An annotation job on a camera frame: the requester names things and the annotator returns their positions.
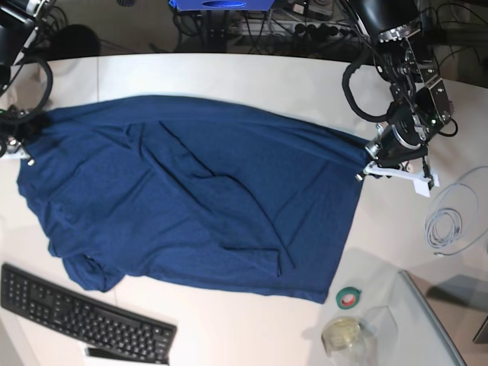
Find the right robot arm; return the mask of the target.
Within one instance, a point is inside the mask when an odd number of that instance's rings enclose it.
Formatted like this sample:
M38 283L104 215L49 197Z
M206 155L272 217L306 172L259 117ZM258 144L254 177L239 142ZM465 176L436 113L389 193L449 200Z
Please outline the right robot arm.
M1 94L13 85L24 65L36 63L44 71L47 84L37 106L23 111L12 105L1 110L1 151L7 150L11 141L18 141L17 129L36 117L47 104L53 88L53 73L48 62L31 53L31 44L40 32L43 16L52 7L51 1L2 1L1 2Z

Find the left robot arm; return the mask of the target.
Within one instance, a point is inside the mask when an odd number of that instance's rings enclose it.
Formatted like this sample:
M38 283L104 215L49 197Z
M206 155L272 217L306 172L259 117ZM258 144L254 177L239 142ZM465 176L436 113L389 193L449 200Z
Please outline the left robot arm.
M423 37L416 3L340 1L338 7L363 43L360 56L343 73L344 95L361 119L383 127L365 149L381 168L425 158L430 140L453 121L453 107ZM368 61L390 85L393 100L381 115L362 110L350 88L352 75Z

